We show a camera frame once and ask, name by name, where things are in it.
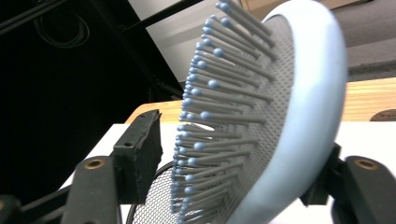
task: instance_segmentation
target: brush bristle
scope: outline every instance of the brush bristle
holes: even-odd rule
[[[290,100],[285,19],[264,26],[232,1],[217,7],[228,17],[205,22],[183,94],[188,123],[178,127],[171,187],[178,223],[226,222],[271,160]]]

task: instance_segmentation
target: blue bristle tip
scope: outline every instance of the blue bristle tip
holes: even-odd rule
[[[207,68],[207,63],[204,61],[199,61],[198,62],[198,67],[199,68]]]
[[[202,43],[197,43],[197,44],[195,45],[195,48],[198,49],[198,50],[201,50],[201,49],[204,48],[204,45],[203,45]]]
[[[224,51],[222,49],[219,49],[219,48],[214,49],[213,50],[213,54],[218,56],[218,57],[220,57],[220,58],[224,57]]]
[[[210,39],[204,39],[204,44],[208,47],[212,46],[212,41]]]
[[[191,182],[192,180],[194,180],[194,175],[186,175],[186,177],[184,177],[184,179],[187,181],[187,182]]]
[[[212,26],[213,26],[212,21],[211,20],[206,20],[205,21],[205,26],[212,28]]]
[[[193,194],[193,193],[195,192],[195,190],[194,190],[194,187],[189,186],[189,187],[186,187],[186,188],[184,189],[184,192],[185,192],[186,194]]]
[[[189,69],[189,72],[191,72],[191,73],[196,73],[197,71],[198,71],[197,68],[190,68],[190,69]]]
[[[196,74],[190,74],[189,78],[191,81],[196,81],[198,79],[198,76]]]
[[[190,137],[190,133],[188,133],[188,132],[183,132],[183,133],[181,134],[181,136],[183,136],[183,137]]]
[[[196,165],[198,163],[198,159],[196,158],[189,158],[188,159],[189,165]]]
[[[194,143],[194,149],[201,150],[204,149],[205,147],[206,147],[205,143],[202,142]]]
[[[184,154],[184,153],[187,152],[187,149],[184,148],[184,147],[181,147],[178,151],[179,151],[180,153]]]
[[[228,13],[228,12],[231,11],[230,6],[228,6],[227,3],[221,3],[221,4],[219,5],[219,9],[220,9],[221,11],[225,12],[225,13]]]
[[[214,89],[217,89],[219,87],[219,83],[216,80],[210,80],[210,81],[207,82],[207,86],[210,89],[214,90]]]
[[[232,27],[231,22],[228,18],[221,19],[221,24],[228,28]]]
[[[191,202],[191,198],[190,197],[186,197],[183,199],[183,203],[190,203]]]
[[[193,115],[193,114],[188,114],[188,115],[187,115],[187,119],[195,119],[195,115]]]
[[[192,89],[191,94],[194,96],[199,96],[201,95],[201,91],[198,89]]]
[[[206,35],[213,34],[213,29],[212,28],[204,27],[204,28],[202,28],[202,30],[204,31],[204,34],[206,34]]]

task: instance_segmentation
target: black cable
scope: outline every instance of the black cable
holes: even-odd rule
[[[66,42],[57,41],[52,38],[47,32],[44,25],[44,16],[40,16],[34,20],[35,30],[38,35],[46,41],[48,44],[60,48],[60,49],[71,49],[83,45],[90,38],[90,28],[79,15],[75,14],[78,19],[78,34],[71,40]]]

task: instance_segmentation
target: dark background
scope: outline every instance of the dark background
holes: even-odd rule
[[[78,31],[74,14],[85,20],[91,34],[80,47],[49,45],[32,21],[0,36],[0,194],[22,203],[57,190],[139,105],[171,100],[153,83],[181,90],[145,29],[117,39],[118,29],[139,22],[126,0],[95,1],[107,14],[90,2],[69,1],[44,15],[51,36],[63,41]],[[2,0],[0,22],[35,6]]]

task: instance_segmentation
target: white brush head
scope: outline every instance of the white brush head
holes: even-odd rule
[[[339,126],[347,57],[328,9],[289,1],[262,26],[235,7],[223,1],[219,8],[230,18],[205,23],[216,30],[206,27],[203,38],[216,41],[197,45],[183,95],[180,120],[208,129],[179,127],[171,188],[179,223],[269,222],[310,187]]]

